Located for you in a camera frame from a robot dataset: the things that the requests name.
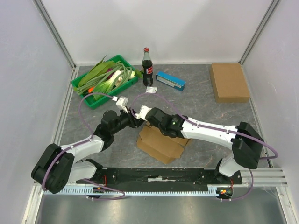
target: gray stone surface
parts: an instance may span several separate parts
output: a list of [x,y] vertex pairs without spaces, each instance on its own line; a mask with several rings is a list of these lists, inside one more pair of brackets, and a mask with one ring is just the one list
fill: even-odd
[[[209,75],[210,65],[155,65],[154,74],[161,70],[186,81],[183,91],[175,90],[154,80],[154,87],[158,87],[157,94],[170,100],[183,115],[194,119],[220,125],[238,125],[240,121],[250,123],[255,129],[253,113],[249,103],[222,103],[215,102],[212,84]],[[90,66],[80,67],[79,75],[90,70]],[[146,87],[142,80],[123,91],[120,96],[129,98],[128,105],[133,99],[145,92]],[[86,138],[89,133],[82,125],[78,115],[78,105],[81,98],[74,93],[71,99],[61,144],[69,144]],[[159,98],[144,96],[138,99],[134,109],[139,111],[141,104],[148,107],[158,107],[166,113],[173,114],[169,105]],[[95,110],[86,105],[82,107],[82,113],[86,121],[93,129],[100,123],[102,115],[107,110],[116,110],[115,102],[109,100]],[[152,158],[136,146],[137,129],[126,128],[115,137],[114,143],[107,150],[98,154],[92,154],[89,158],[94,159],[104,167],[216,167],[219,159],[226,157],[231,150],[214,143],[194,140],[185,147],[181,158],[174,160],[169,165],[164,165]],[[266,161],[260,161],[259,167],[267,167]]]

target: white wall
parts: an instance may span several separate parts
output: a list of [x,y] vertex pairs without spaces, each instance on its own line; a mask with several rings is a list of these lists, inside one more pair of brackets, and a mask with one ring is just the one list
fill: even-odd
[[71,68],[32,1],[2,1],[0,30],[0,222],[19,224]]
[[76,63],[237,62],[271,0],[43,0]]
[[299,208],[299,4],[281,1],[243,66],[265,139]]

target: flattened cardboard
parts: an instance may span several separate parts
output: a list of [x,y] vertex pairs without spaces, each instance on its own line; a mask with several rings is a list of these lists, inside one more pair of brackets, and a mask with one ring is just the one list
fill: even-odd
[[[150,127],[151,129],[153,129],[154,131],[161,133],[159,128],[151,126],[149,122],[146,123],[146,126]],[[170,138],[172,141],[182,145],[182,146],[186,146],[190,143],[191,139],[182,139],[182,138]]]
[[212,64],[210,75],[217,103],[249,100],[250,93],[240,64]]
[[144,126],[139,135],[146,145],[170,158],[179,158],[184,148],[178,143],[166,138],[161,133],[153,131],[150,127]]
[[174,158],[169,158],[168,156],[145,144],[140,137],[137,140],[137,147],[164,164],[169,164],[174,160]]

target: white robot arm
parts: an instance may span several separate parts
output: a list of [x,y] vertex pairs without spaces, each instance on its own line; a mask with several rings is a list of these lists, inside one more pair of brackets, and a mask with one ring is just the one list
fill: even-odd
[[133,116],[134,111],[126,107],[127,101],[127,98],[121,97],[116,102],[117,107],[121,110],[119,116],[114,111],[104,113],[101,123],[96,128],[92,138],[88,137],[80,142],[63,146],[50,144],[33,169],[31,177],[41,184],[50,163],[62,150],[71,147],[67,153],[62,154],[46,177],[46,188],[55,194],[67,182],[74,182],[84,178],[90,179],[97,170],[96,163],[92,160],[81,160],[93,153],[107,149],[114,141],[113,135],[118,131],[127,126],[136,128],[144,121],[148,121],[151,125],[158,127],[163,135],[171,138],[205,140],[232,149],[232,153],[227,158],[221,159],[215,169],[215,175],[220,181],[222,178],[231,177],[241,168],[257,168],[262,145],[249,139],[242,139],[240,136],[236,136],[236,134],[197,126],[201,124],[243,132],[262,140],[249,124],[244,122],[241,122],[239,126],[209,124],[188,117],[183,119],[177,114],[168,115],[158,108],[148,108],[146,106],[142,106],[140,112]]

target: coca-cola bottle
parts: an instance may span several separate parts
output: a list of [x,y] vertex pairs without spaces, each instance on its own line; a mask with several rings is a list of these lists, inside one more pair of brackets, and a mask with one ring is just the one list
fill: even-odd
[[143,84],[145,86],[152,86],[153,85],[153,62],[151,61],[149,48],[144,48],[144,56],[142,60],[142,72],[143,72]]

